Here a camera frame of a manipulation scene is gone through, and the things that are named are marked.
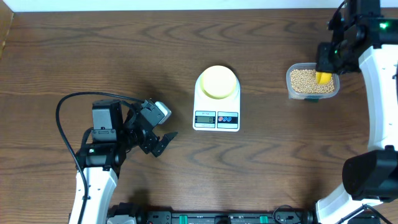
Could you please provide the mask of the pale yellow plastic bowl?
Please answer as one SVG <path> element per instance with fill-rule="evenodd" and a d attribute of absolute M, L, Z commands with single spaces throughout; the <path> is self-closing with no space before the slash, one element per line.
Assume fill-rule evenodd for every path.
<path fill-rule="evenodd" d="M 208 97 L 221 100 L 237 89 L 238 79 L 228 67 L 215 65 L 200 75 L 200 89 Z"/>

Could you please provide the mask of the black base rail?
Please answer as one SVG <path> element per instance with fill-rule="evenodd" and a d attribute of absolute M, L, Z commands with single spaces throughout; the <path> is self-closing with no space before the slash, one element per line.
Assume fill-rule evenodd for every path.
<path fill-rule="evenodd" d="M 106 223 L 112 224 L 315 224 L 312 212 L 283 205 L 265 212 L 176 212 L 146 210 L 135 203 L 120 203 L 108 210 Z"/>

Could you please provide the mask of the white digital kitchen scale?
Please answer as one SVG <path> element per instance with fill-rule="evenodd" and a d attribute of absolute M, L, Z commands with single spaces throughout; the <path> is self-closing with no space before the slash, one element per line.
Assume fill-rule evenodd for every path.
<path fill-rule="evenodd" d="M 200 89 L 200 76 L 195 83 L 192 127 L 196 131 L 237 132 L 241 122 L 241 86 L 227 98 L 216 100 Z"/>

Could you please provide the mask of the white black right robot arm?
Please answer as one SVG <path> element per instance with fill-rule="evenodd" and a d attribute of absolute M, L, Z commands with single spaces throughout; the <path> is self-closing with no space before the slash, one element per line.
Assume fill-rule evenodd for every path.
<path fill-rule="evenodd" d="M 379 0 L 345 0 L 319 44 L 316 70 L 363 75 L 369 108 L 368 151 L 344 163 L 343 182 L 315 204 L 314 223 L 348 223 L 366 209 L 397 199 L 397 19 Z"/>

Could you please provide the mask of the yellow plastic measuring scoop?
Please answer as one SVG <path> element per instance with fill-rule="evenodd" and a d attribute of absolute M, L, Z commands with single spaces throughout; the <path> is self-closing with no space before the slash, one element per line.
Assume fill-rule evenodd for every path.
<path fill-rule="evenodd" d="M 332 74 L 327 73 L 327 72 L 316 72 L 315 78 L 316 78 L 317 84 L 326 85 L 332 79 Z"/>

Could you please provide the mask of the clear plastic container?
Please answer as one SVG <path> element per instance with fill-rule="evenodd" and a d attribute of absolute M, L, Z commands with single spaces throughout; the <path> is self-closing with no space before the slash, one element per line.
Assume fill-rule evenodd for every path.
<path fill-rule="evenodd" d="M 333 74 L 326 84 L 318 84 L 315 67 L 316 63 L 296 63 L 287 70 L 286 81 L 290 99 L 320 100 L 334 97 L 338 93 L 338 75 Z"/>

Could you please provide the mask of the brown cardboard board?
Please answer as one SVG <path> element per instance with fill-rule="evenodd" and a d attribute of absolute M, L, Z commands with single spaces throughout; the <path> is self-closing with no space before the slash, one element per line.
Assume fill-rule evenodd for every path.
<path fill-rule="evenodd" d="M 0 2 L 0 41 L 1 41 L 1 53 L 6 44 L 6 39 L 9 34 L 9 30 L 12 25 L 14 12 L 1 0 Z"/>

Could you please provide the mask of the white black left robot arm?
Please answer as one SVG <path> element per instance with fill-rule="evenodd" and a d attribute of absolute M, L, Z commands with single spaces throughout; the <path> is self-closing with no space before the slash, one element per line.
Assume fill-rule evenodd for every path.
<path fill-rule="evenodd" d="M 171 111 L 160 101 L 129 104 L 99 100 L 92 107 L 93 127 L 86 130 L 77 152 L 76 195 L 69 223 L 146 223 L 146 213 L 133 203 L 111 206 L 126 154 L 140 147 L 145 154 L 160 156 L 177 135 L 158 137 L 153 129 Z"/>

